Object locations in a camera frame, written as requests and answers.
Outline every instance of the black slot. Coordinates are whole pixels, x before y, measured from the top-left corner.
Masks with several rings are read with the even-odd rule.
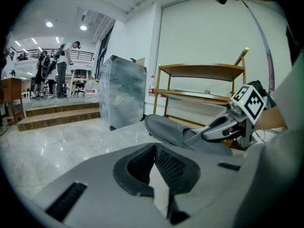
[[[219,167],[223,167],[229,170],[238,171],[241,167],[239,165],[233,165],[225,162],[221,162],[218,164]]]
[[[171,224],[176,225],[189,217],[190,215],[188,215],[186,212],[179,210],[174,195],[169,195],[167,219],[171,222]]]
[[[52,205],[46,213],[58,221],[63,221],[68,212],[83,194],[86,185],[74,182]]]

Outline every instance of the wooden cabinet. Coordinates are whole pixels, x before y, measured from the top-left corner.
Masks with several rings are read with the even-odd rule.
[[[2,91],[2,104],[4,104],[5,109],[7,109],[7,103],[9,103],[12,116],[5,116],[5,119],[12,119],[17,123],[17,119],[20,117],[24,118],[23,106],[22,106],[22,97],[21,97],[21,79],[19,78],[7,78],[1,80],[1,91]],[[20,111],[15,112],[13,102],[20,100]]]

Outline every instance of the ceiling light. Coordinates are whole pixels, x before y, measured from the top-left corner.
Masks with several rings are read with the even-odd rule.
[[[81,30],[86,30],[87,27],[86,27],[85,25],[82,25],[82,26],[80,26],[80,29],[81,29]]]
[[[53,24],[51,22],[46,23],[47,27],[53,27]]]

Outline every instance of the white shirt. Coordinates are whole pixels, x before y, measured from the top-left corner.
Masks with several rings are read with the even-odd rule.
[[[273,98],[288,130],[304,127],[304,50],[295,61],[291,72],[274,91]]]
[[[60,56],[57,63],[62,63],[62,62],[66,62],[66,65],[68,65],[68,59],[67,59],[67,51],[70,51],[72,50],[72,42],[68,42],[66,43],[66,45],[63,47],[62,51],[65,52],[65,55],[64,56]]]
[[[56,74],[57,74],[58,72],[57,72],[57,66],[56,66],[56,69],[54,69],[52,72],[50,72],[49,74],[48,74],[48,79],[52,79],[52,80],[55,80],[55,78],[56,78]]]

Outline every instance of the black pants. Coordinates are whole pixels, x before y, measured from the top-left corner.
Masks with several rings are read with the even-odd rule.
[[[49,87],[49,93],[50,93],[51,95],[54,94],[54,92],[53,92],[53,86],[54,86],[54,80],[53,80],[53,79],[49,79],[49,80],[48,80],[48,87]]]
[[[57,76],[57,94],[62,94],[64,93],[62,90],[62,85],[66,81],[66,70],[67,70],[67,64],[66,62],[58,63],[57,64],[57,71],[58,71],[58,76]]]
[[[39,85],[41,82],[45,82],[45,79],[41,76],[41,70],[42,70],[42,65],[39,65],[38,72],[36,73],[35,77],[35,84]]]

